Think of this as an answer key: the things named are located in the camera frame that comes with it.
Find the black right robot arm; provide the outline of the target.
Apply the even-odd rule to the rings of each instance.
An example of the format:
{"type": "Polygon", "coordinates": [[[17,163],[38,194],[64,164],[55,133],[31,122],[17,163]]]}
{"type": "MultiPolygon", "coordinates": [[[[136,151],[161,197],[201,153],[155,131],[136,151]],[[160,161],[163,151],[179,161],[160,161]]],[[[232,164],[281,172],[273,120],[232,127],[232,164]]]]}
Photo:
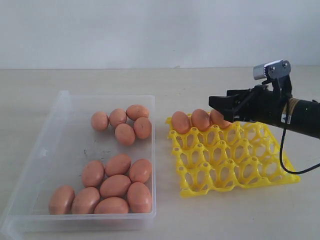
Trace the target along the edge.
{"type": "Polygon", "coordinates": [[[221,113],[228,122],[260,122],[320,137],[320,104],[276,94],[266,85],[249,89],[228,90],[226,96],[210,96],[208,105],[221,113]]]}

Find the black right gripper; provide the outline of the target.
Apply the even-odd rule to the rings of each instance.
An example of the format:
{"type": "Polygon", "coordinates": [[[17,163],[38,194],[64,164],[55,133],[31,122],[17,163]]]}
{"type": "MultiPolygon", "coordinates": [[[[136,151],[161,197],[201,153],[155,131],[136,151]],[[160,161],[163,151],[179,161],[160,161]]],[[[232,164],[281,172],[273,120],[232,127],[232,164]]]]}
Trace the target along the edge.
{"type": "Polygon", "coordinates": [[[208,105],[220,112],[229,122],[261,122],[283,125],[282,111],[285,100],[257,85],[249,89],[228,90],[227,96],[210,96],[208,105]]]}

